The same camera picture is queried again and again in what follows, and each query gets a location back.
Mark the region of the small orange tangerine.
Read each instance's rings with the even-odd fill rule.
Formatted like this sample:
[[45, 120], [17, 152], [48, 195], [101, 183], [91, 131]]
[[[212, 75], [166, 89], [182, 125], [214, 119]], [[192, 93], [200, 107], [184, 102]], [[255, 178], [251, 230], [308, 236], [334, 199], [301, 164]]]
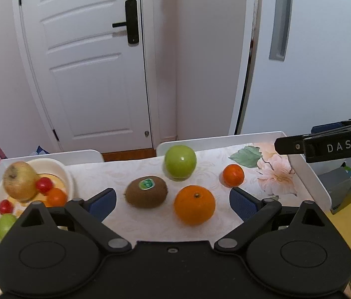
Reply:
[[63, 207], [67, 203], [67, 194], [59, 188], [47, 192], [47, 202], [52, 207]]
[[244, 170], [237, 164], [230, 164], [223, 170], [222, 178], [226, 185], [238, 187], [244, 182]]

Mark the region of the small red tomato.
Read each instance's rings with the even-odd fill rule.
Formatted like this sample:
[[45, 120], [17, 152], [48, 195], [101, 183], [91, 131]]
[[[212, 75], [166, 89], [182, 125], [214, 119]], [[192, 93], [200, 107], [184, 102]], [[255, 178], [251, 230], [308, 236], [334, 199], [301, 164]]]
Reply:
[[12, 214], [14, 205], [8, 199], [4, 199], [0, 202], [0, 214]]
[[41, 177], [35, 183], [36, 189], [41, 194], [47, 194], [50, 190], [54, 188], [54, 184], [48, 177]]

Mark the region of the green apple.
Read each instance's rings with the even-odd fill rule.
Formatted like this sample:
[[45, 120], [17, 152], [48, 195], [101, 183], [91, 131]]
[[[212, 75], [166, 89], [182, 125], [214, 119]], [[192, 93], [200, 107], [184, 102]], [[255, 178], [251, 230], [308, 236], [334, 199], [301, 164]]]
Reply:
[[165, 168], [173, 179], [187, 179], [194, 172], [196, 164], [196, 153], [185, 145], [172, 146], [165, 153]]
[[17, 217], [11, 213], [6, 213], [0, 217], [0, 240], [2, 240], [13, 224], [17, 221]]

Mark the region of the white right tray table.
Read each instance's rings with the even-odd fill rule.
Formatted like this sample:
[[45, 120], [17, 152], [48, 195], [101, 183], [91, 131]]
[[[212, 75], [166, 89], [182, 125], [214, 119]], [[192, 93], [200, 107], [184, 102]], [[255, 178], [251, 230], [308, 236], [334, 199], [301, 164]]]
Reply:
[[[158, 157], [164, 156], [167, 150], [174, 145], [186, 145], [194, 151], [201, 151], [255, 142], [274, 143], [277, 138], [286, 136], [287, 135], [284, 132], [276, 131], [255, 134], [216, 136], [210, 138], [195, 138], [184, 141], [169, 141], [160, 143], [156, 148], [156, 154]], [[311, 166], [305, 162], [304, 157], [301, 154], [292, 154], [288, 156], [288, 159], [292, 168], [297, 173], [298, 177], [314, 201], [324, 212], [329, 211], [331, 209], [331, 197]]]

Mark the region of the white tray table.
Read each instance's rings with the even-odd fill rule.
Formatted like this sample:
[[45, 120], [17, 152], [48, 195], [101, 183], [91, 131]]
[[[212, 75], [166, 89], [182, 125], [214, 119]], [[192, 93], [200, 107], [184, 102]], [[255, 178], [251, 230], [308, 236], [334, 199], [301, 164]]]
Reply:
[[86, 163], [103, 163], [103, 157], [96, 150], [77, 150], [72, 152], [58, 152], [43, 155], [34, 155], [27, 157], [16, 157], [11, 159], [3, 159], [0, 161], [0, 181], [5, 169], [16, 161], [30, 161], [33, 159], [49, 158], [60, 161], [64, 165], [78, 165]]
[[[276, 131], [255, 134], [216, 136], [210, 138], [195, 138], [184, 141], [169, 141], [160, 143], [156, 148], [156, 154], [158, 157], [164, 156], [167, 150], [174, 145], [186, 145], [194, 151], [201, 151], [255, 142], [274, 143], [277, 138], [286, 136], [287, 135], [284, 132]], [[298, 177], [314, 201], [324, 212], [329, 211], [331, 209], [331, 197], [311, 166], [305, 162], [304, 157], [301, 154], [292, 154], [288, 156], [288, 159], [292, 168], [297, 173]]]

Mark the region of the white plate with duck picture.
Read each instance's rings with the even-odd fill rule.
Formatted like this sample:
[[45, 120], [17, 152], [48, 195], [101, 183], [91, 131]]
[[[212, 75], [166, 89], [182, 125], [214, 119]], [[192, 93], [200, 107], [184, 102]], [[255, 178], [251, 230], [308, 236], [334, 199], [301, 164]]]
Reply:
[[[67, 194], [67, 199], [69, 200], [74, 196], [74, 181], [71, 173], [66, 168], [64, 164], [49, 158], [33, 159], [30, 161], [25, 161], [33, 167], [33, 169], [38, 174], [39, 178], [48, 177], [54, 184], [54, 188], [62, 189]], [[0, 181], [0, 202], [4, 199], [8, 199], [14, 205], [13, 215], [17, 218], [24, 212], [27, 206], [34, 201], [41, 201], [44, 205], [51, 207], [47, 202], [47, 194], [41, 194], [39, 191], [36, 196], [26, 202], [20, 202], [9, 196], [3, 187], [3, 175]]]

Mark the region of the large orange middle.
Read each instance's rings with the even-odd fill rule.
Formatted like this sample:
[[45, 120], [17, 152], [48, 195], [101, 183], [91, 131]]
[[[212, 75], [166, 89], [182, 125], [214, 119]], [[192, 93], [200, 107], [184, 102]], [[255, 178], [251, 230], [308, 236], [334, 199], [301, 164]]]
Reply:
[[215, 208], [213, 194], [202, 186], [186, 186], [177, 193], [174, 200], [175, 214], [189, 226], [207, 222], [213, 216]]

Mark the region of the brown kiwi with sticker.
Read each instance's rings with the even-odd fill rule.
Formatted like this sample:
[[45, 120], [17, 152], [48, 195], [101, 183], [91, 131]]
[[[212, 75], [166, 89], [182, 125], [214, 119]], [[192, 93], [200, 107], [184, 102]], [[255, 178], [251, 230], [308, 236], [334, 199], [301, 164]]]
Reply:
[[140, 209], [153, 209], [162, 205], [167, 194], [166, 182], [153, 175], [132, 181], [124, 192], [127, 203]]

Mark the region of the white wardrobe sliding door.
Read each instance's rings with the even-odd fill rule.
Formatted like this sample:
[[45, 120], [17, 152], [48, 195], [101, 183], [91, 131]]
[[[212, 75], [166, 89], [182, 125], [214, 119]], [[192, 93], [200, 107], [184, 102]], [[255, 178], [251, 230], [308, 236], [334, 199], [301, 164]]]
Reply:
[[351, 119], [351, 0], [259, 0], [241, 134]]

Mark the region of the white floral tablecloth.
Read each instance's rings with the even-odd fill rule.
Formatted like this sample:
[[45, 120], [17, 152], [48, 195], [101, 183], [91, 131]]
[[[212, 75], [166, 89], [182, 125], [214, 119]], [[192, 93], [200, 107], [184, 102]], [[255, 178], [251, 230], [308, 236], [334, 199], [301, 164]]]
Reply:
[[[263, 158], [258, 168], [244, 169], [242, 189], [258, 199], [277, 198], [285, 206], [297, 207], [302, 201], [310, 200], [312, 196], [303, 184], [299, 171], [292, 166], [292, 160], [276, 155], [269, 143], [258, 146], [263, 151]], [[116, 191], [116, 208], [103, 223], [132, 244], [138, 240], [214, 242], [242, 222], [230, 207], [230, 190], [221, 179], [224, 168], [233, 162], [230, 157], [242, 147], [234, 145], [197, 152], [196, 169], [187, 180], [181, 182], [170, 180], [165, 175], [163, 157], [107, 163], [83, 161], [68, 165], [67, 169], [74, 179], [75, 195], [80, 198], [88, 199], [106, 188]], [[125, 201], [125, 189], [133, 180], [147, 175], [165, 180], [167, 198], [155, 209], [134, 208]], [[174, 213], [176, 194], [189, 185], [202, 186], [215, 197], [213, 217], [200, 226], [189, 227]]]

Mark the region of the large yellowish russet apple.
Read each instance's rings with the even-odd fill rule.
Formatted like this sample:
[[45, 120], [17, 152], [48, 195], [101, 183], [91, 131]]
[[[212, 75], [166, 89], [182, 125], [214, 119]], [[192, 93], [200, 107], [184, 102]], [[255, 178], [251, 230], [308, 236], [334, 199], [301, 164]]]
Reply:
[[36, 181], [39, 176], [31, 165], [24, 161], [12, 163], [3, 174], [3, 187], [6, 193], [20, 202], [36, 196]]

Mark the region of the blue plastic bag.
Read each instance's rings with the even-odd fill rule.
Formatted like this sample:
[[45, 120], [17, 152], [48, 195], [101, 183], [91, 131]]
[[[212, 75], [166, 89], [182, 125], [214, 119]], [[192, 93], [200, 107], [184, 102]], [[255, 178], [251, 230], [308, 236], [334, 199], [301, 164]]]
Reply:
[[41, 146], [38, 146], [37, 149], [31, 153], [31, 156], [44, 155], [44, 154], [49, 154], [49, 152], [43, 149]]

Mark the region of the white left tray table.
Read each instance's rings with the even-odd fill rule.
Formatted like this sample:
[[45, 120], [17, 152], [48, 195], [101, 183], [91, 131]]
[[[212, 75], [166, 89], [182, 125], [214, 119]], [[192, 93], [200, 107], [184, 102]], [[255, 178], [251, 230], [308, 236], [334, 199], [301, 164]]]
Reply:
[[64, 165], [78, 165], [86, 163], [103, 163], [103, 157], [96, 150], [77, 150], [72, 152], [58, 152], [43, 155], [34, 155], [27, 157], [16, 157], [11, 159], [3, 159], [0, 161], [0, 181], [5, 169], [16, 161], [30, 161], [33, 159], [49, 158], [60, 161]]

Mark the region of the white panel door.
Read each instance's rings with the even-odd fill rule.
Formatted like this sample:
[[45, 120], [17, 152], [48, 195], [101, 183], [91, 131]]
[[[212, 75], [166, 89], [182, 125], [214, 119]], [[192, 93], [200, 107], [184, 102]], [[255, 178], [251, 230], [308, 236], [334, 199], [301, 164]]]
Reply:
[[101, 153], [154, 145], [146, 70], [144, 11], [140, 42], [127, 42], [126, 0], [15, 0], [17, 38], [32, 96], [54, 145]]

